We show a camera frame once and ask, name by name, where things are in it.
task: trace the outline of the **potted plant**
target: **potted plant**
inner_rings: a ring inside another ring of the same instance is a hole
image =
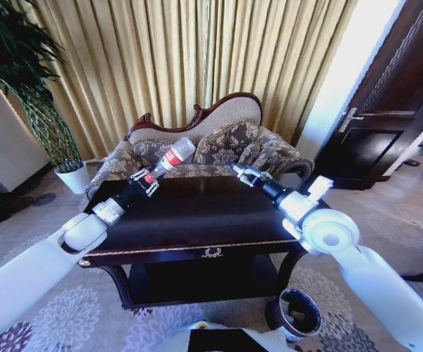
[[[64,63],[61,48],[10,0],[0,0],[0,83],[21,100],[36,140],[48,154],[55,173],[81,194],[89,175],[66,122],[54,108],[45,80],[58,75],[45,66]]]

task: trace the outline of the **plastic bottle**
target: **plastic bottle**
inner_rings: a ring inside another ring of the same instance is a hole
[[[174,171],[175,167],[195,152],[195,146],[187,137],[176,141],[167,151],[161,160],[155,165],[154,170],[144,176],[144,180],[153,183],[158,177],[166,172]]]

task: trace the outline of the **red bottle label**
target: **red bottle label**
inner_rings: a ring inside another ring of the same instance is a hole
[[[164,167],[164,169],[167,169],[169,171],[172,171],[173,168],[181,162],[182,161],[177,156],[175,156],[174,152],[172,152],[171,149],[167,150],[166,154],[161,159],[161,165]]]

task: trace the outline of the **white wall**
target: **white wall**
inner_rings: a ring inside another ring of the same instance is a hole
[[[405,0],[358,0],[297,148],[315,158],[378,52]]]
[[[0,90],[0,184],[12,191],[48,163]]]

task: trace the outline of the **carpet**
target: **carpet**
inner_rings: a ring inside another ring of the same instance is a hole
[[[89,165],[91,174],[97,167]],[[378,183],[369,191],[333,190],[325,198],[331,207],[356,221],[362,244],[379,252],[403,274],[423,271],[423,177],[420,169],[413,174],[411,170],[400,170],[389,182]],[[87,204],[53,172],[24,199],[20,211],[0,223],[0,266],[59,229]],[[275,265],[281,260],[282,255],[273,256]],[[320,333],[292,344],[296,351],[406,351],[351,293],[330,257],[303,257],[289,286],[308,293],[323,315]],[[423,297],[423,284],[413,288]],[[175,330],[197,320],[268,331],[264,316],[268,299],[129,312],[121,308],[114,283],[105,272],[75,267],[0,335],[0,351],[151,351]]]

